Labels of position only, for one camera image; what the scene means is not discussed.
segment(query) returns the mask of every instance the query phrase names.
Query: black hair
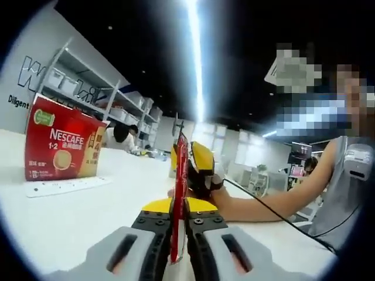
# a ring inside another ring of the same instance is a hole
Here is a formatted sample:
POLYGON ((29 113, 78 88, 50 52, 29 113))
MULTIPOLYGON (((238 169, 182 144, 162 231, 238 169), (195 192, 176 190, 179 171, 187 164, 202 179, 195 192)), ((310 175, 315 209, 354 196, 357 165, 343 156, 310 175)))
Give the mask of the black hair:
POLYGON ((310 158, 306 159, 304 169, 306 170, 307 167, 311 167, 312 169, 315 169, 317 164, 318 164, 317 158, 310 157, 310 158))
POLYGON ((115 137, 116 142, 121 143, 123 142, 129 135, 129 127, 122 124, 117 123, 116 126, 113 128, 113 136, 115 137))
POLYGON ((138 133, 138 127, 136 125, 130 125, 130 130, 133 130, 135 133, 138 133))

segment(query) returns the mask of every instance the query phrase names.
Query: power strip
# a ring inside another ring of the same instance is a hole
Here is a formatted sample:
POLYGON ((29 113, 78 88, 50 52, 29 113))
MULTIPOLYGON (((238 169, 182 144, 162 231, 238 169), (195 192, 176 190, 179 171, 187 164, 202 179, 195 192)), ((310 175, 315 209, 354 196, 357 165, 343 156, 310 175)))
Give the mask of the power strip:
POLYGON ((108 177, 85 177, 70 180, 27 181, 24 186, 26 187, 26 196, 34 198, 92 189, 110 183, 112 183, 112 179, 108 177))

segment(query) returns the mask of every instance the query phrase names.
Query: coffee cup image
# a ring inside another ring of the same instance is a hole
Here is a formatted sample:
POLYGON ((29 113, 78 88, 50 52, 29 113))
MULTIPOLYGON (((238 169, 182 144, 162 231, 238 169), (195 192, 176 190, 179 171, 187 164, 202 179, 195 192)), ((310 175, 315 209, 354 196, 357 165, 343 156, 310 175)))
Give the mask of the coffee cup image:
POLYGON ((58 150, 53 156, 53 165, 57 170, 66 170, 71 165, 71 154, 67 150, 58 150))

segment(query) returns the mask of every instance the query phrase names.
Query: black ceiling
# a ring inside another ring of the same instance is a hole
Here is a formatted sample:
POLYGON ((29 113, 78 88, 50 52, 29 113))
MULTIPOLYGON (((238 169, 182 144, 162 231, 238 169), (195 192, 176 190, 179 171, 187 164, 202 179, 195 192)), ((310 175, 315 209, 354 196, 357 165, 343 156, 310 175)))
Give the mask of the black ceiling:
MULTIPOLYGON (((195 71, 183 2, 60 0, 56 9, 165 115, 178 112, 194 120, 195 71)), ((278 110, 306 99, 295 94, 292 99, 264 81, 280 43, 302 54, 310 52, 315 63, 323 63, 323 70, 336 63, 358 63, 364 48, 371 49, 373 24, 368 15, 373 10, 358 2, 356 6, 197 2, 206 119, 230 128, 265 133, 274 126, 278 110)), ((323 81, 314 91, 328 92, 329 87, 323 81)), ((274 139, 317 142, 336 136, 334 127, 333 123, 311 129, 308 138, 274 139)))

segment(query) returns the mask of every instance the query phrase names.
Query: gray gripper part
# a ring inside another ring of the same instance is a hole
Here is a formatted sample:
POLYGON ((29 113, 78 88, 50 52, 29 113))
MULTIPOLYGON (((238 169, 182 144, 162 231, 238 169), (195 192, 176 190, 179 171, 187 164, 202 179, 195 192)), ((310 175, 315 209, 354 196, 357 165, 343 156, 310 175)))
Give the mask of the gray gripper part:
POLYGON ((307 281, 312 277, 299 272, 287 272, 272 260, 271 251, 254 240, 239 227, 228 227, 205 231, 203 234, 212 250, 220 281, 307 281), (238 273, 233 257, 225 241, 235 241, 239 252, 244 255, 243 261, 250 262, 252 269, 238 273))
POLYGON ((46 275, 51 281, 138 281, 147 250, 155 236, 150 231, 121 227, 87 251, 86 260, 68 271, 57 271, 46 275), (114 275, 107 266, 114 253, 126 237, 136 238, 120 271, 114 275))

